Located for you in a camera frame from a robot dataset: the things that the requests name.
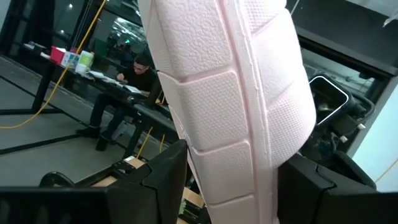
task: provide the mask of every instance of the table leg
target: table leg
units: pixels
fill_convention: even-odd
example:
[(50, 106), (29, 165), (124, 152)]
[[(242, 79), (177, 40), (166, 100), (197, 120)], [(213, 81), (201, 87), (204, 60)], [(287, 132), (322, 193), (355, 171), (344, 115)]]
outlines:
[(47, 72), (42, 76), (42, 79), (40, 81), (40, 85), (37, 89), (35, 100), (32, 105), (32, 111), (34, 113), (38, 112), (39, 109), (42, 107), (42, 103), (44, 102), (45, 98), (45, 93), (47, 92), (47, 89), (49, 88), (50, 82), (51, 82), (51, 77), (54, 73), (55, 66), (50, 65), (50, 68), (47, 70)]
[(132, 156), (132, 154), (134, 153), (134, 150), (138, 144), (139, 138), (141, 137), (143, 130), (144, 130), (144, 125), (142, 124), (141, 120), (138, 120), (136, 122), (136, 130), (134, 131), (134, 133), (131, 136), (129, 145), (126, 149), (126, 152), (123, 155), (123, 159), (125, 159), (129, 156)]

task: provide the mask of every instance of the gray floor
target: gray floor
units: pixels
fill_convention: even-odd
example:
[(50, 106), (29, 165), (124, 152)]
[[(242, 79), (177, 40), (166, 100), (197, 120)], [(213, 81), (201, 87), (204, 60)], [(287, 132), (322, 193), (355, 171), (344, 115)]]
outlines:
[[(1, 57), (0, 69), (2, 76), (31, 93), (36, 92), (40, 77), (34, 72)], [(52, 87), (47, 91), (47, 97), (51, 91)], [(0, 80), (0, 109), (30, 108), (33, 99), (22, 90)], [(83, 122), (89, 120), (93, 106), (63, 88), (58, 89), (51, 103)], [(0, 126), (12, 126), (29, 117), (0, 116)], [(103, 125), (111, 117), (111, 114), (106, 113), (103, 116)], [(68, 136), (81, 127), (82, 125), (65, 115), (42, 114), (21, 128), (0, 129), (0, 149)], [(118, 142), (127, 146), (133, 131), (134, 126), (129, 126), (128, 132), (118, 138)], [(95, 144), (96, 140), (78, 138), (0, 156), (0, 186), (35, 186), (44, 174), (51, 171), (62, 172), (73, 181), (78, 181), (120, 160), (124, 152), (117, 145), (109, 146), (105, 152), (97, 152), (94, 150)], [(158, 153), (159, 142), (150, 138), (142, 155), (152, 159)]]

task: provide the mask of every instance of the white wall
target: white wall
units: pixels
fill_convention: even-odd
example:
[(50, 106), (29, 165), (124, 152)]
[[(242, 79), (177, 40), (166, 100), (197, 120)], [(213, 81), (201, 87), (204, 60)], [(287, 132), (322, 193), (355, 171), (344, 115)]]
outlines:
[(8, 7), (10, 6), (11, 0), (0, 0), (0, 30), (6, 19)]
[[(354, 161), (372, 178), (377, 180), (398, 159), (398, 78), (393, 78), (376, 105), (376, 112), (350, 150)], [(398, 164), (377, 184), (381, 192), (398, 191)]]

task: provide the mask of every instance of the man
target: man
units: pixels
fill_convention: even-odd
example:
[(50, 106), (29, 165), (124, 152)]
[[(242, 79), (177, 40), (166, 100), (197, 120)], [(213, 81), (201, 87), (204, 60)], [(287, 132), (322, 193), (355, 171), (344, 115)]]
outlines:
[[(120, 73), (116, 78), (121, 82), (125, 82), (141, 90), (144, 95), (148, 95), (152, 88), (152, 84), (157, 79), (157, 75), (150, 69), (149, 65), (149, 56), (142, 54), (136, 57), (132, 67), (128, 67), (125, 72)], [(106, 130), (100, 133), (102, 115), (105, 107), (108, 105), (113, 106), (116, 111)], [(124, 117), (127, 116), (127, 112), (126, 106), (121, 102), (107, 94), (99, 94), (95, 101), (93, 111), (91, 112), (89, 128), (77, 130), (76, 133), (81, 137), (99, 138), (96, 150), (103, 151), (115, 130), (117, 130), (118, 126), (122, 123)]]

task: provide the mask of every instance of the textured foam surface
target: textured foam surface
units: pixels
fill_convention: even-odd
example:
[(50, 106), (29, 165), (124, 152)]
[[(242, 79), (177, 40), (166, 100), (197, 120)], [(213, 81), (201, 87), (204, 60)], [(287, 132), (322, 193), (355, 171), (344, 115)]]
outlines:
[(213, 223), (277, 222), (277, 168), (315, 124), (285, 4), (139, 1), (159, 78)]

